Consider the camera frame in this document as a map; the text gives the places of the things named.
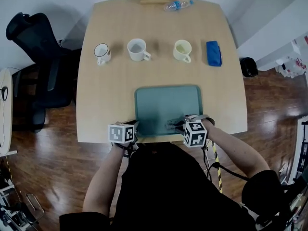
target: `white mug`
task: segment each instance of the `white mug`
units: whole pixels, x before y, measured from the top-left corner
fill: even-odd
[[[191,63],[192,60],[189,54],[192,52],[191,44],[186,40],[178,40],[176,41],[173,48],[173,56],[175,59],[184,61],[186,63]]]
[[[106,44],[99,44],[96,46],[94,49],[94,55],[97,57],[98,66],[105,64],[111,59],[111,53]]]
[[[132,60],[139,62],[143,59],[150,60],[151,54],[146,52],[146,43],[140,38],[134,38],[127,44],[129,56]]]

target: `teal tray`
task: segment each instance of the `teal tray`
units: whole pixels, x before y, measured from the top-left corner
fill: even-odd
[[[176,134],[174,130],[167,130],[167,121],[203,114],[200,88],[195,85],[138,88],[135,113],[139,136]]]

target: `mug handle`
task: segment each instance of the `mug handle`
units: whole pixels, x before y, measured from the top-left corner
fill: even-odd
[[[150,53],[148,53],[148,52],[145,51],[143,54],[144,54],[144,57],[143,57],[143,58],[144,58],[145,60],[148,61],[148,60],[151,59],[151,54],[150,54]]]
[[[184,59],[183,59],[184,62],[190,64],[192,62],[190,56],[186,56]]]
[[[102,60],[101,58],[97,58],[97,65],[101,66],[104,65],[106,62],[104,60]]]

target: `black strap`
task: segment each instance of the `black strap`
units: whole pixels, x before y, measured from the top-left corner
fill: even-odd
[[[130,143],[129,145],[128,145],[128,147],[125,147],[125,146],[123,146],[123,145],[121,145],[121,144],[119,144],[119,143],[115,143],[118,147],[120,147],[120,148],[122,148],[123,150],[126,150],[127,151],[127,154],[124,154],[124,157],[126,157],[126,158],[130,158],[130,156],[131,156],[131,154],[133,153],[133,152],[135,152],[136,150],[134,149],[134,143]]]
[[[246,181],[249,180],[248,177],[245,177],[245,176],[239,175],[239,174],[237,174],[237,173],[234,173],[234,172],[232,172],[231,170],[229,170],[229,169],[225,168],[224,166],[220,165],[220,163],[215,162],[215,163],[213,163],[213,164],[211,165],[211,167],[214,167],[214,168],[217,168],[217,169],[218,169],[218,168],[222,168],[222,169],[224,169],[225,171],[227,171],[229,174],[232,174],[232,175],[234,175],[234,176],[236,176],[236,177],[238,177],[238,178],[241,178],[242,180],[246,180]]]

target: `wooden floor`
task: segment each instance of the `wooden floor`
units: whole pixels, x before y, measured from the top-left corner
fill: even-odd
[[[245,78],[244,83],[248,132],[236,137],[258,150],[271,169],[278,172],[287,164],[289,172],[295,150],[296,119],[308,113],[305,77],[289,79],[270,70],[254,78]],[[18,191],[22,196],[30,192],[37,196],[46,211],[40,221],[41,229],[55,231],[59,230],[61,214],[81,211],[89,182],[110,147],[77,142],[76,108],[70,105],[48,110],[46,126],[38,134],[14,132],[11,150],[18,150],[18,154],[8,159]],[[192,149],[189,152],[204,167],[202,151]],[[219,148],[218,154],[224,166],[238,172]],[[124,159],[120,175],[127,163]],[[211,172],[217,182],[216,171]],[[244,183],[222,173],[223,192],[236,201],[241,199]],[[111,215],[115,212],[120,185],[119,177]]]

